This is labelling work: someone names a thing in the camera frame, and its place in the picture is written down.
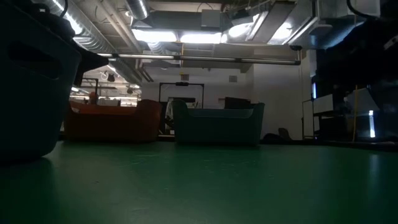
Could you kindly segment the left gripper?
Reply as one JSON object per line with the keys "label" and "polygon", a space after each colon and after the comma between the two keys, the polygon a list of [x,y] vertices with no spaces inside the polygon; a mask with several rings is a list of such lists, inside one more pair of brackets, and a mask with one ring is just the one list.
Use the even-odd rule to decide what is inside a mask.
{"label": "left gripper", "polygon": [[73,84],[80,86],[85,72],[103,67],[109,63],[106,57],[84,49],[74,43],[75,31],[62,15],[50,12],[46,4],[22,4],[21,10],[32,22],[25,25],[29,40],[35,46],[45,47],[52,52],[65,55],[81,55]]}

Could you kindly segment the orange plastic basket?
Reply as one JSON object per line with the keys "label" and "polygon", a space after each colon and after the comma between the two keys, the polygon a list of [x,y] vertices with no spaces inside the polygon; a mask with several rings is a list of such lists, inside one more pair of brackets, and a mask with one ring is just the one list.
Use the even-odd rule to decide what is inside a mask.
{"label": "orange plastic basket", "polygon": [[141,100],[135,107],[69,102],[64,120],[70,141],[152,142],[158,137],[162,105]]}

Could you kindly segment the grey-blue plastic basket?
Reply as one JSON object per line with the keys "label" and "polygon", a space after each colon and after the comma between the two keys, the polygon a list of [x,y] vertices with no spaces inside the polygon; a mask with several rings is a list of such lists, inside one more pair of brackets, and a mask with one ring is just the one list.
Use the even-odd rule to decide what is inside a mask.
{"label": "grey-blue plastic basket", "polygon": [[0,166],[53,150],[80,60],[69,43],[0,1]]}

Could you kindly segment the white cloth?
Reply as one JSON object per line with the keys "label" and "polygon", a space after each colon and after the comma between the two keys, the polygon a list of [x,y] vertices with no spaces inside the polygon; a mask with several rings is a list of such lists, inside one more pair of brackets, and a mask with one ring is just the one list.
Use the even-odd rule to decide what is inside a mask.
{"label": "white cloth", "polygon": [[165,110],[165,129],[172,130],[173,128],[174,128],[174,116],[173,116],[172,101],[168,101]]}

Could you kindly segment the long silver ceiling pipe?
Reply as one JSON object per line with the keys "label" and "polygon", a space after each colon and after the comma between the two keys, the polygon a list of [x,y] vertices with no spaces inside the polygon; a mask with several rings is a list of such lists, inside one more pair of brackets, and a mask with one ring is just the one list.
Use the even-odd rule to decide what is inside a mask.
{"label": "long silver ceiling pipe", "polygon": [[226,63],[255,63],[270,65],[300,65],[300,60],[279,60],[273,58],[236,58],[236,57],[206,57],[192,55],[156,55],[156,54],[106,54],[98,55],[106,58],[134,58],[134,59],[151,59],[151,60],[191,60],[191,61],[207,61],[207,62],[226,62]]}

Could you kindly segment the grey ceiling box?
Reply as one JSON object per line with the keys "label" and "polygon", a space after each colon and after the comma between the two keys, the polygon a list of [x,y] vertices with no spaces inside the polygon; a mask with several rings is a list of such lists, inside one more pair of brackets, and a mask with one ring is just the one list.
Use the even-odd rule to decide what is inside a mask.
{"label": "grey ceiling box", "polygon": [[220,28],[221,12],[220,10],[202,9],[201,27]]}

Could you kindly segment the teal plastic basket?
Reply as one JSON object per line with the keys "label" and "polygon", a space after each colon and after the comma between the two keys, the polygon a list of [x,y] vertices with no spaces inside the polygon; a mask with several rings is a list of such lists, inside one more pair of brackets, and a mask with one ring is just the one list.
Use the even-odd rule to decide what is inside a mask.
{"label": "teal plastic basket", "polygon": [[173,101],[175,141],[256,146],[261,139],[264,107],[264,103],[257,103],[250,109],[197,109]]}

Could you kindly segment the green table mat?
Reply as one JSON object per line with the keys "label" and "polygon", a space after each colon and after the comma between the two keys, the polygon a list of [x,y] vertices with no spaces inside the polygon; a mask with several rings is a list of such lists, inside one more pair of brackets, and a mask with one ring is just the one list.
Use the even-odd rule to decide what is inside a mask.
{"label": "green table mat", "polygon": [[398,224],[398,152],[58,142],[0,167],[0,224]]}

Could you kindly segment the white cabinet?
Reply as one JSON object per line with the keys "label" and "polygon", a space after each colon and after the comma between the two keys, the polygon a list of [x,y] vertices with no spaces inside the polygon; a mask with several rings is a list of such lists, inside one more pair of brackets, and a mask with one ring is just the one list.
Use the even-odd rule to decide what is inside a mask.
{"label": "white cabinet", "polygon": [[302,102],[302,137],[316,139],[321,128],[321,120],[333,112],[333,95],[311,98]]}

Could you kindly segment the lit white strip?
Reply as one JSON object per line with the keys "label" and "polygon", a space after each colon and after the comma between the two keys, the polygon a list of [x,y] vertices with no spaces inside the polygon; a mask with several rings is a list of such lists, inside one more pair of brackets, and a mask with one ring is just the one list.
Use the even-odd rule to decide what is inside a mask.
{"label": "lit white strip", "polygon": [[375,128],[374,128],[374,111],[369,110],[369,137],[370,138],[375,138],[376,133],[375,133]]}

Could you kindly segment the round ribbed ceiling duct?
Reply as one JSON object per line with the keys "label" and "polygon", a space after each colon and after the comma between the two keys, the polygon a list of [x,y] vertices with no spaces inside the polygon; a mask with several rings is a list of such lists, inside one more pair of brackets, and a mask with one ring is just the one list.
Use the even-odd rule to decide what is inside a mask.
{"label": "round ribbed ceiling duct", "polygon": [[126,6],[136,20],[143,20],[150,14],[147,0],[125,0]]}

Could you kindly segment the black background gantry frame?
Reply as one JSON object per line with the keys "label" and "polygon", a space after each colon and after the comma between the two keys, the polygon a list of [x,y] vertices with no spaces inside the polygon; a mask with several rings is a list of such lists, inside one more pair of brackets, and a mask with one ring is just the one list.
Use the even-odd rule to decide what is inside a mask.
{"label": "black background gantry frame", "polygon": [[204,108],[204,94],[205,94],[205,84],[204,83],[189,83],[189,82],[160,82],[159,83],[159,92],[158,92],[158,102],[161,102],[161,88],[163,85],[175,85],[175,86],[189,86],[189,85],[196,85],[202,87],[202,95],[201,95],[201,108]]}

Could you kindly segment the rectangular metal air duct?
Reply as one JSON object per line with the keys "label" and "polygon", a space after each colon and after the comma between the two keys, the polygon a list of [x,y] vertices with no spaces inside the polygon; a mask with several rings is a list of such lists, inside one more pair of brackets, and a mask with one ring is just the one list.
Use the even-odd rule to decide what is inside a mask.
{"label": "rectangular metal air duct", "polygon": [[318,0],[265,0],[248,9],[248,17],[223,31],[229,45],[297,45],[318,22]]}

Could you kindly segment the large grey air duct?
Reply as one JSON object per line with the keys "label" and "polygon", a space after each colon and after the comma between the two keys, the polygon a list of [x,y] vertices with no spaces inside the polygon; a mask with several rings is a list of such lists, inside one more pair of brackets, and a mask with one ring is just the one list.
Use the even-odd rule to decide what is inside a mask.
{"label": "large grey air duct", "polygon": [[[352,7],[370,16],[381,15],[382,0],[349,0]],[[317,21],[305,36],[309,49],[327,49],[340,43],[355,27],[366,19],[354,14],[346,0],[318,0]]]}

